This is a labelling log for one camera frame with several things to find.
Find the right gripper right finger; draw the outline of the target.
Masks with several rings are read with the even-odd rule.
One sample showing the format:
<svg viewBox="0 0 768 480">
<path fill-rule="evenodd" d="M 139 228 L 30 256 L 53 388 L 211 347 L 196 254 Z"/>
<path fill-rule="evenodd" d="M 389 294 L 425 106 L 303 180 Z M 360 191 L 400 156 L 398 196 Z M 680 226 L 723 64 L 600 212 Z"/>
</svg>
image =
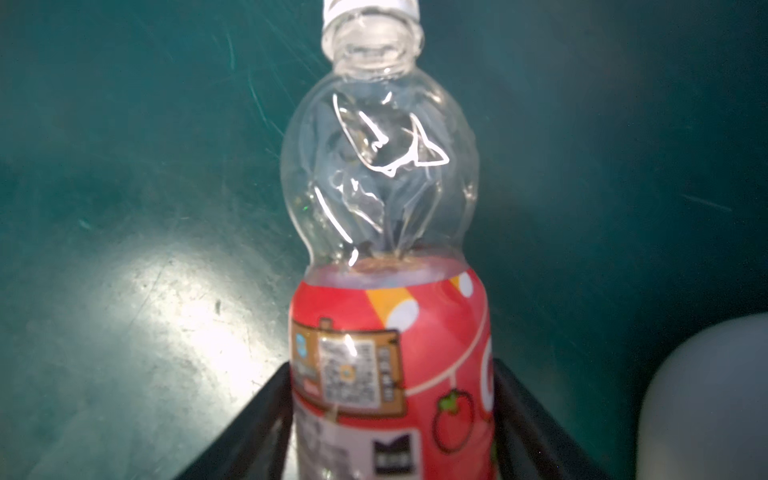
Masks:
<svg viewBox="0 0 768 480">
<path fill-rule="evenodd" d="M 602 470 L 499 359 L 494 361 L 500 479 L 607 479 Z"/>
</svg>

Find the clear bottle red label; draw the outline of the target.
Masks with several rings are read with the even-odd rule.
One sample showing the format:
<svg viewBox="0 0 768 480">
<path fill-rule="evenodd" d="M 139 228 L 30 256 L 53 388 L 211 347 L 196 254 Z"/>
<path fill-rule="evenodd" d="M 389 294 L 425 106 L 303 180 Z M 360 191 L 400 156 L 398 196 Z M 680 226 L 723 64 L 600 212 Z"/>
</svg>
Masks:
<svg viewBox="0 0 768 480">
<path fill-rule="evenodd" d="M 479 154 L 423 45 L 415 1 L 325 2 L 332 70 L 284 138 L 303 479 L 497 477 L 489 301 L 462 250 Z"/>
</svg>

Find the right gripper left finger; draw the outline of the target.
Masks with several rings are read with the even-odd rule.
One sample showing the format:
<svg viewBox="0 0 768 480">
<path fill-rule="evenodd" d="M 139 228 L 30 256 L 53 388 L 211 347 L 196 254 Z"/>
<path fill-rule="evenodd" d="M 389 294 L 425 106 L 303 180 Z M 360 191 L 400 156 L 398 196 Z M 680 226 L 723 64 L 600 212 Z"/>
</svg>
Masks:
<svg viewBox="0 0 768 480">
<path fill-rule="evenodd" d="M 176 479 L 280 480 L 292 426 L 291 374 L 290 365 L 285 362 Z"/>
</svg>

